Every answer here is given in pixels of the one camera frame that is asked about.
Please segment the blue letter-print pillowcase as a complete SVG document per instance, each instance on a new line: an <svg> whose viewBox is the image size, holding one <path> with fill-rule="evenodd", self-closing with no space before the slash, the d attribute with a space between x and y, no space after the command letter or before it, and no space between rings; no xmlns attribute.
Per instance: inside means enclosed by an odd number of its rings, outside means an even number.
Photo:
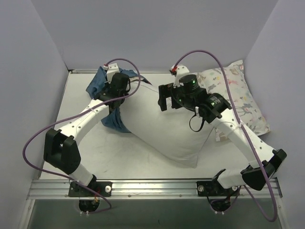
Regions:
<svg viewBox="0 0 305 229"><path fill-rule="evenodd" d="M138 81L138 74L133 70L119 69L120 73L129 76L131 82ZM90 98L93 99L94 96L102 90L106 83L106 71L100 66L97 73L95 74L92 81L86 88L86 92L89 94ZM120 116L119 108L111 112L107 117L101 120L101 123L112 130L116 130L120 133L129 133L130 131L123 124Z"/></svg>

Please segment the white pillow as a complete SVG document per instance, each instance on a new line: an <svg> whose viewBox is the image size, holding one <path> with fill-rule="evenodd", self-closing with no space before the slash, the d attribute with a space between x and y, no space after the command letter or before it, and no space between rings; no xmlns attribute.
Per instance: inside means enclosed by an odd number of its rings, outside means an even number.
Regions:
<svg viewBox="0 0 305 229"><path fill-rule="evenodd" d="M145 82L131 82L134 95L119 107L124 126L163 156L183 166L195 168L198 156L213 127L185 109L167 110L157 104L158 89Z"/></svg>

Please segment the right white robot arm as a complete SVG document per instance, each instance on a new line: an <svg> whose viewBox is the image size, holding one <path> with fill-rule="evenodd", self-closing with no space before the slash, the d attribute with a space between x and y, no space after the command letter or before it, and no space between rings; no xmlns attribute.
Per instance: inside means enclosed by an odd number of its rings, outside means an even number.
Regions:
<svg viewBox="0 0 305 229"><path fill-rule="evenodd" d="M247 159L248 166L244 169L218 172L211 183L213 193L222 195L231 187L243 185L260 191L286 159L284 150L275 150L248 126L238 122L230 103L222 95L201 88L196 75L189 74L174 83L160 85L158 90L158 105L162 111L167 110L166 99L170 98L173 109L184 107L219 129Z"/></svg>

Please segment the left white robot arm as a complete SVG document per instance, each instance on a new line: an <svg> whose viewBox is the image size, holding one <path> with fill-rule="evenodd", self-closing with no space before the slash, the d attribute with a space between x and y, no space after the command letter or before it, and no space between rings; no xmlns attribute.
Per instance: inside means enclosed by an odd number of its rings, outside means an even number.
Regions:
<svg viewBox="0 0 305 229"><path fill-rule="evenodd" d="M99 121L120 107L123 97L128 95L130 83L128 75L115 73L112 81L106 83L83 110L85 114L59 130L51 128L45 135L44 161L79 182L79 190L85 196L96 192L97 181L96 176L81 164L78 145Z"/></svg>

